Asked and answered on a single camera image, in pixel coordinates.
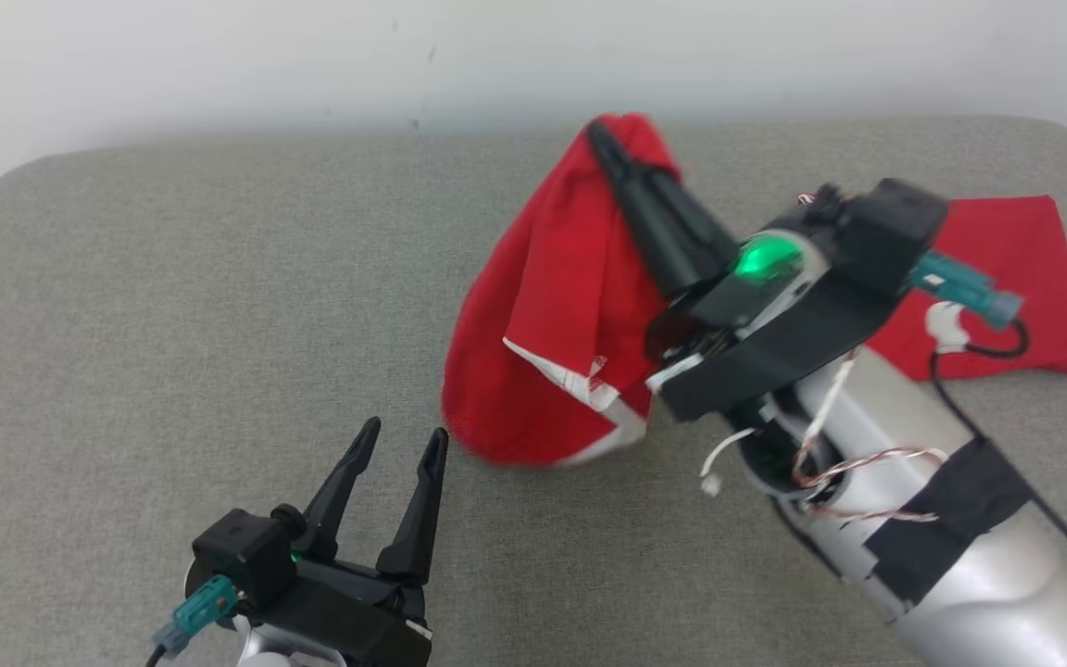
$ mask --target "gray fabric surface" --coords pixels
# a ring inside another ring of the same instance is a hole
[[[664,126],[749,232],[825,180],[1047,193],[1067,130],[999,117]],[[341,528],[387,544],[439,423],[442,360],[557,134],[217,141],[47,158],[0,178],[0,666],[142,664],[192,537],[302,504],[384,430]],[[1067,377],[957,396],[1067,515]],[[428,590],[436,666],[914,664],[747,485],[698,490],[715,420],[566,473],[452,452]],[[177,664],[232,664],[210,629]]]

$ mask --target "teal connector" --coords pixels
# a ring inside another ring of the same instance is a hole
[[[222,616],[237,607],[237,591],[234,583],[223,574],[217,574],[196,588],[190,599],[175,608],[171,615],[171,623],[166,623],[154,636],[156,646],[162,647],[164,656],[173,660],[180,651],[187,649],[187,642],[192,640],[201,630],[219,621]]]
[[[911,284],[937,299],[971,309],[996,331],[1007,328],[1023,305],[1023,297],[1016,292],[996,291],[993,280],[986,273],[931,250],[924,253],[911,273]]]

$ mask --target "white wall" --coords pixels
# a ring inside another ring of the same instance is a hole
[[[194,130],[1010,113],[1067,125],[1056,0],[0,0],[0,174]]]

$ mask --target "red cloth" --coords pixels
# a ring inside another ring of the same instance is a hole
[[[935,249],[991,275],[1000,291],[1019,292],[1024,298],[1020,319],[1032,337],[1029,351],[1013,361],[947,354],[941,376],[993,376],[1016,368],[1067,372],[1067,241],[1051,197],[954,200]],[[935,342],[924,331],[924,314],[931,304],[927,295],[911,292],[867,343],[913,380],[928,379]],[[996,333],[973,313],[962,313],[961,325],[975,346],[1015,347],[1010,328]]]
[[[647,118],[604,122],[636,159],[674,171]],[[442,393],[449,430],[498,464],[551,464],[606,436],[616,445],[639,439],[651,402],[643,381],[656,370],[642,352],[644,329],[664,307],[579,134],[466,296]],[[551,379],[517,349],[572,381]],[[622,417],[601,414],[625,404]]]

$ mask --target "green light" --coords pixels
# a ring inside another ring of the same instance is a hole
[[[780,236],[755,236],[740,249],[736,277],[750,284],[765,284],[801,269],[801,249]]]

